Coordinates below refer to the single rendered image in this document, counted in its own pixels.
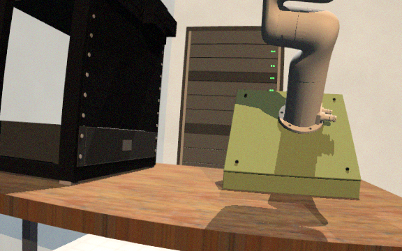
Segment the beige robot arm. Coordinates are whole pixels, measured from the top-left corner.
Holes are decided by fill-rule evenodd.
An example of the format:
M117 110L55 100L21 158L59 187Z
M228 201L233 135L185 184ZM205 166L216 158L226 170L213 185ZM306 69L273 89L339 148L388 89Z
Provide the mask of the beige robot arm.
M262 4L264 42L299 50L290 61L286 107L280 109L279 121L292 132L308 134L319 130L324 121L336 121L332 110L322 108L322 98L340 24L329 11L284 6L286 1L333 0L263 0Z

